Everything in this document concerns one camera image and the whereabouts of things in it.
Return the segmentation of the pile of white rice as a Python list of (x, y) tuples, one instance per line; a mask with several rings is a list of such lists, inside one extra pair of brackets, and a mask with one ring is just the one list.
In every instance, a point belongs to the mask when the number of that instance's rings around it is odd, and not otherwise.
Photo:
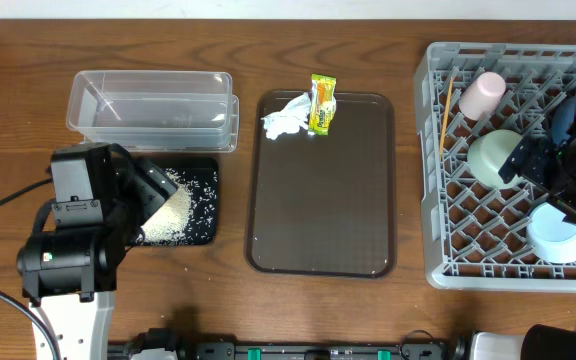
[(218, 172), (214, 168), (166, 168), (177, 192), (142, 226), (139, 246), (193, 246), (217, 232)]

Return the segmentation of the mint green bowl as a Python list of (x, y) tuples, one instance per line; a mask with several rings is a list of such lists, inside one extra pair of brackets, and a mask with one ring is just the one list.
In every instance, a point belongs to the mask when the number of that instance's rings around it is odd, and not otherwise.
[(504, 190), (518, 185), (522, 177), (515, 175), (505, 183), (498, 172), (521, 140), (521, 135), (510, 130), (495, 130), (478, 138), (467, 154), (470, 173), (488, 188)]

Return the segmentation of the pink cup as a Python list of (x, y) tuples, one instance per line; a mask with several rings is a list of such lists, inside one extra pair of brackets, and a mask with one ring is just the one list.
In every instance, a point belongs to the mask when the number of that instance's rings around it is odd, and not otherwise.
[(505, 92), (506, 82), (501, 75), (484, 72), (461, 95), (460, 112), (468, 119), (479, 120), (497, 108)]

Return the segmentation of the wooden chopstick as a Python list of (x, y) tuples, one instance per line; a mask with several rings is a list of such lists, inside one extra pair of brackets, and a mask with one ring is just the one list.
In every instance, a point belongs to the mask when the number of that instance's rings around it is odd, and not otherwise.
[(445, 137), (446, 137), (448, 120), (449, 120), (449, 116), (450, 116), (449, 114), (451, 113), (453, 84), (454, 84), (454, 76), (450, 76), (449, 87), (448, 87), (448, 92), (447, 92), (445, 107), (444, 107), (444, 114), (443, 114), (443, 118), (442, 118), (442, 128), (441, 128), (440, 139), (439, 139), (439, 159), (441, 162), (443, 162), (443, 151), (444, 151)]

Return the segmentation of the yellow snack wrapper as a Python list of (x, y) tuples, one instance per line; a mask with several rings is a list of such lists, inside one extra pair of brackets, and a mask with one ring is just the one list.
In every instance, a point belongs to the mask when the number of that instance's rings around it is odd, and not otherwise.
[(313, 74), (311, 82), (308, 131), (315, 135), (327, 136), (337, 108), (334, 97), (337, 80), (334, 77)]

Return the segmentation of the dark blue plate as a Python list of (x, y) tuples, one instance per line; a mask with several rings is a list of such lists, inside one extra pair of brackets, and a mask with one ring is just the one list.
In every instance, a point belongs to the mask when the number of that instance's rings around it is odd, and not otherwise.
[(557, 107), (550, 127), (552, 142), (555, 145), (561, 145), (570, 139), (568, 131), (574, 122), (575, 111), (575, 97), (565, 99)]

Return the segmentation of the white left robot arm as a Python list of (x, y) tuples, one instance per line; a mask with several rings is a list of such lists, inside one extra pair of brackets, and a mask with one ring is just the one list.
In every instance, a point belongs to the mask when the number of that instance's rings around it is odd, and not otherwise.
[(79, 144), (55, 151), (53, 199), (37, 212), (17, 255), (22, 294), (40, 322), (40, 359), (105, 359), (117, 270), (143, 226), (176, 192), (152, 161), (118, 144)]

